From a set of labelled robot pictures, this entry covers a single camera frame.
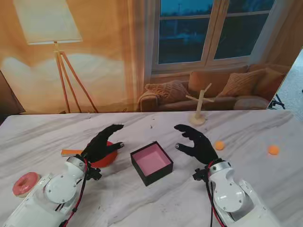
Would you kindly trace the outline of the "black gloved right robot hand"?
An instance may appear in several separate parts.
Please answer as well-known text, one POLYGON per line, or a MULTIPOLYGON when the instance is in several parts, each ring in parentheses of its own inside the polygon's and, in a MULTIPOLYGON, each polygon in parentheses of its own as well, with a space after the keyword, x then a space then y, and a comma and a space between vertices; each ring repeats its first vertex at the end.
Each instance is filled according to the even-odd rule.
POLYGON ((182 132, 182 136, 193 141, 194 146, 189 147, 176 143, 175 148, 191 157, 195 157, 200 163, 208 165, 218 159, 210 140, 200 131, 184 124, 174 126, 174 129, 182 132))

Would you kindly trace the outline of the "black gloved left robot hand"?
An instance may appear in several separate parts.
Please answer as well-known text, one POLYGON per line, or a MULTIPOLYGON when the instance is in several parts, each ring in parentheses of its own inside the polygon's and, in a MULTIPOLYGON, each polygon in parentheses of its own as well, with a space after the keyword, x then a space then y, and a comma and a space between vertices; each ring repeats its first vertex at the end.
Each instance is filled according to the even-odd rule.
POLYGON ((107 155, 113 153, 124 146, 123 142, 118 142, 110 146, 107 145, 108 139, 114 132, 122 129, 124 125, 122 124, 112 124, 106 127, 104 130, 100 131, 86 146, 82 151, 81 156, 89 161, 90 163, 95 163, 107 155))

